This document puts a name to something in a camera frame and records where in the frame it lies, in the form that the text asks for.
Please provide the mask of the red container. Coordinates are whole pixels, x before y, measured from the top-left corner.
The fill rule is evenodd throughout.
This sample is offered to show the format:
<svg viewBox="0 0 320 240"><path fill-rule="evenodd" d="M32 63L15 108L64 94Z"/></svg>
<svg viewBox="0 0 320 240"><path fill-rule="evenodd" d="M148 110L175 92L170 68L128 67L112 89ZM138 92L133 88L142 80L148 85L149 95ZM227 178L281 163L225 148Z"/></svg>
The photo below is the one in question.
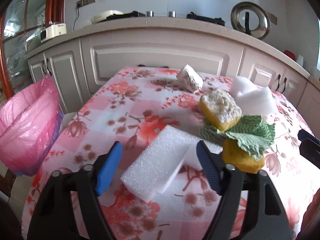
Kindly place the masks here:
<svg viewBox="0 0 320 240"><path fill-rule="evenodd" d="M289 50L285 50L284 51L284 54L286 56L288 56L289 58L291 58L293 61L296 61L296 56L293 52L289 51Z"/></svg>

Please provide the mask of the wall power socket strip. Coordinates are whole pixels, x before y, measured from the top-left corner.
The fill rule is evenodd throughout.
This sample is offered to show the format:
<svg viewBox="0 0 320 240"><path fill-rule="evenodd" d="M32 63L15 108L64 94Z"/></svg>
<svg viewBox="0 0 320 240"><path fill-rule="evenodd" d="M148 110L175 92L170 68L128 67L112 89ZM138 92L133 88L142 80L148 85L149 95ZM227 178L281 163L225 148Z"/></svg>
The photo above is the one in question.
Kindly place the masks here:
<svg viewBox="0 0 320 240"><path fill-rule="evenodd" d="M76 7L81 8L81 7L87 6L87 5L95 3L95 2L96 2L96 0L80 0L80 1L77 1Z"/></svg>

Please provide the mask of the white bottle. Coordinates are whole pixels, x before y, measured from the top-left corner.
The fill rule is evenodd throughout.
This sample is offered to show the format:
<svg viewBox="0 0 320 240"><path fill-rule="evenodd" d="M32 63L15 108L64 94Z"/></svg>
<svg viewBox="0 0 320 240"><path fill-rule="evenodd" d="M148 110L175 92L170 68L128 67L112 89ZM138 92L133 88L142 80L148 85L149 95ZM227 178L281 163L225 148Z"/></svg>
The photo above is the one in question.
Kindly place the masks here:
<svg viewBox="0 0 320 240"><path fill-rule="evenodd" d="M296 62L302 67L304 64L304 57L302 55L298 55L296 58Z"/></svg>

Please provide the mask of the red framed glass door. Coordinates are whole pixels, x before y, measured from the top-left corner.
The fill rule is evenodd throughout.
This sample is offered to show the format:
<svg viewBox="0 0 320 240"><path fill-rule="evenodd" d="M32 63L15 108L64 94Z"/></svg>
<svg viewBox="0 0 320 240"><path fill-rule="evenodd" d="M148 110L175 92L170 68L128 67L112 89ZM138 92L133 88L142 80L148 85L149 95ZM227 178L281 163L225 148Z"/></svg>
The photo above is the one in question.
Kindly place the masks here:
<svg viewBox="0 0 320 240"><path fill-rule="evenodd" d="M64 18L65 0L9 0L1 16L1 93L6 99L32 83L24 57L41 44L44 28Z"/></svg>

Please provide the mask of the pink floral tablecloth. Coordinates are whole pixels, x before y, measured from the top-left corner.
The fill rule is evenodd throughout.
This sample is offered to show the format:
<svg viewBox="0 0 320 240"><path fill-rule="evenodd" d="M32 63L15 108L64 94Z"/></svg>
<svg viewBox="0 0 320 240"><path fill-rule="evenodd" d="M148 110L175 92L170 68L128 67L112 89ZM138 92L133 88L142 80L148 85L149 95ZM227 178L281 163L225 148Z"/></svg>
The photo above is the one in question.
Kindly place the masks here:
<svg viewBox="0 0 320 240"><path fill-rule="evenodd" d="M46 156L29 190L22 215L28 234L40 192L51 173L78 171L109 151L115 141L124 152L112 185L100 197L103 213L117 239L201 239L219 196L201 171L182 167L169 188L144 202L129 193L120 176L165 126L198 134L203 125L201 93L189 93L166 68L125 67L76 113ZM299 152L298 131L308 125L295 106L274 92L277 126L274 144L265 152L264 170L285 207L293 237L319 188L319 169ZM309 182L308 177L316 179Z"/></svg>

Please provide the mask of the white patterned paper box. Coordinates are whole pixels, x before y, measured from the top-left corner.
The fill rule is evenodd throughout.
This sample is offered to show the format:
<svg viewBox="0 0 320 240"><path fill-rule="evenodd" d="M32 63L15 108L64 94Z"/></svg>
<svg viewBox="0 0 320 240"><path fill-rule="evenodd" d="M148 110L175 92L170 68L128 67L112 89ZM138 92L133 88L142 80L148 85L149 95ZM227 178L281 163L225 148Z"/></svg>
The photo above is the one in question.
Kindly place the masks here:
<svg viewBox="0 0 320 240"><path fill-rule="evenodd" d="M189 92L199 92L203 87L203 79L190 65L185 65L176 75L178 82Z"/></svg>

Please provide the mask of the white kitchen cabinet counter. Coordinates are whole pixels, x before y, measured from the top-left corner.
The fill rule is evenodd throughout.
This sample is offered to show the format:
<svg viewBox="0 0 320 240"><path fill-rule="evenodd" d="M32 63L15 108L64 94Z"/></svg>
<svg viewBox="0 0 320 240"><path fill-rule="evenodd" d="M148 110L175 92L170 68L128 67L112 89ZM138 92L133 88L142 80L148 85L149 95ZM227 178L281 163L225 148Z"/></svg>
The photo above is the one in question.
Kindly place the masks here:
<svg viewBox="0 0 320 240"><path fill-rule="evenodd" d="M34 81L50 73L64 112L77 111L126 66L192 66L285 95L312 130L319 126L319 82L265 42L220 25L166 17L127 18L55 37L26 55Z"/></svg>

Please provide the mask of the white countertop appliance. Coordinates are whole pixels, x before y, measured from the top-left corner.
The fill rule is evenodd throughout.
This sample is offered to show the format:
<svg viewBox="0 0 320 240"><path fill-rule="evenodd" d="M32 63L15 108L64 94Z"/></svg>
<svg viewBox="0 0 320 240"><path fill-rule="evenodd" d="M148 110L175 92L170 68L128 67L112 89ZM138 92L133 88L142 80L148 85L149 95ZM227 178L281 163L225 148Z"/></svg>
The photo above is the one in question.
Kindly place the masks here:
<svg viewBox="0 0 320 240"><path fill-rule="evenodd" d="M67 34L67 26L65 23L50 23L40 33L42 43L51 40L52 38Z"/></svg>

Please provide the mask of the pink lined trash bin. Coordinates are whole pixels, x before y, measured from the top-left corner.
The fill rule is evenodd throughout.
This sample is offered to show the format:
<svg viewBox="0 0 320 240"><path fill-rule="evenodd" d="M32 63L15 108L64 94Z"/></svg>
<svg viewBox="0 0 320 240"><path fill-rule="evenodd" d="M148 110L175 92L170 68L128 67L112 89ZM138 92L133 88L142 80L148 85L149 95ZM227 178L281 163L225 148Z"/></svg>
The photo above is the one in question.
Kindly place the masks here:
<svg viewBox="0 0 320 240"><path fill-rule="evenodd" d="M48 74L1 106L1 161L17 176L34 176L59 136L63 113Z"/></svg>

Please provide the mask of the long white foam block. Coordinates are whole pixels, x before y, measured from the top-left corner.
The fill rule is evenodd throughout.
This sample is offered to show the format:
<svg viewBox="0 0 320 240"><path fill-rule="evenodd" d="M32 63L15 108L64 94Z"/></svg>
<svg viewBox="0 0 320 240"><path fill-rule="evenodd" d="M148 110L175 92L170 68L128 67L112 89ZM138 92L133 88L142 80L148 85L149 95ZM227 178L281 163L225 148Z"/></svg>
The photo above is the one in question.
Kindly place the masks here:
<svg viewBox="0 0 320 240"><path fill-rule="evenodd" d="M163 194L182 166L201 171L196 145L202 138L170 125L159 133L140 156L125 170L121 181L137 198L149 202Z"/></svg>

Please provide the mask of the cream flat appliance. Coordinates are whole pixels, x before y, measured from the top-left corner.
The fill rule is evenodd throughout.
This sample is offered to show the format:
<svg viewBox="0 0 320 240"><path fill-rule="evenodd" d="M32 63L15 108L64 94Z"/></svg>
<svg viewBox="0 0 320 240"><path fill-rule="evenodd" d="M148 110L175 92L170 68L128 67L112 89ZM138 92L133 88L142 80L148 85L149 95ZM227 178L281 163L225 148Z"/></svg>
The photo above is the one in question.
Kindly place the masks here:
<svg viewBox="0 0 320 240"><path fill-rule="evenodd" d="M117 11L117 10L108 10L108 11L105 11L105 12L102 12L98 15L95 15L91 18L91 23L92 24L97 24L97 23L100 23L100 22L103 22L103 21L106 21L106 19L109 17L109 16L113 16L113 15L123 15L124 13L121 12L121 11Z"/></svg>

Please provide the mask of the round steel pot lid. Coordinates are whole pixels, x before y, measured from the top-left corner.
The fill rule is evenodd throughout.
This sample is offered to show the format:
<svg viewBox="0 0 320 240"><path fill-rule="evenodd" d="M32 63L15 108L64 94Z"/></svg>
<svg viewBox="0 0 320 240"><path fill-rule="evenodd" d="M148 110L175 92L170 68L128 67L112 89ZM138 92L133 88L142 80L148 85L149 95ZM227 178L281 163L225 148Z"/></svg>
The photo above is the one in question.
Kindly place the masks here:
<svg viewBox="0 0 320 240"><path fill-rule="evenodd" d="M231 11L233 29L263 40L270 32L271 22L266 11L253 2L240 2Z"/></svg>

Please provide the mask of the yellow sponge with white top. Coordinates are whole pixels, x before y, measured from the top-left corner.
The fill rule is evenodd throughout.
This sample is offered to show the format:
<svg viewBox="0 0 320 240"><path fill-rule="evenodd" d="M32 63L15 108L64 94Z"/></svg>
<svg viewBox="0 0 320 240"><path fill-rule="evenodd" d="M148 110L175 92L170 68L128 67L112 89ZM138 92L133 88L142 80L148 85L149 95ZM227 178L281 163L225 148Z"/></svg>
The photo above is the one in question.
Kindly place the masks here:
<svg viewBox="0 0 320 240"><path fill-rule="evenodd" d="M242 110L233 97L219 88L201 96L200 108L209 123L220 132L232 128L242 117Z"/></svg>

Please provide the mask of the green wavy cloth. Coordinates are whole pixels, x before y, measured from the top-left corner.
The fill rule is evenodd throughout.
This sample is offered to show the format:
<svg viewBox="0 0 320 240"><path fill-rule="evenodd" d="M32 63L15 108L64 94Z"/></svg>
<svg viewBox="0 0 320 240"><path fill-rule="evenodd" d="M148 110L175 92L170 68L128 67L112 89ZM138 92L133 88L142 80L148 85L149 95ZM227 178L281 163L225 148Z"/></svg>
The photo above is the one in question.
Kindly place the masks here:
<svg viewBox="0 0 320 240"><path fill-rule="evenodd" d="M200 129L200 136L211 142L235 140L237 146L255 160L262 158L264 152L273 145L276 129L275 124L268 124L260 115L244 115L230 129L222 132L211 125L207 118Z"/></svg>

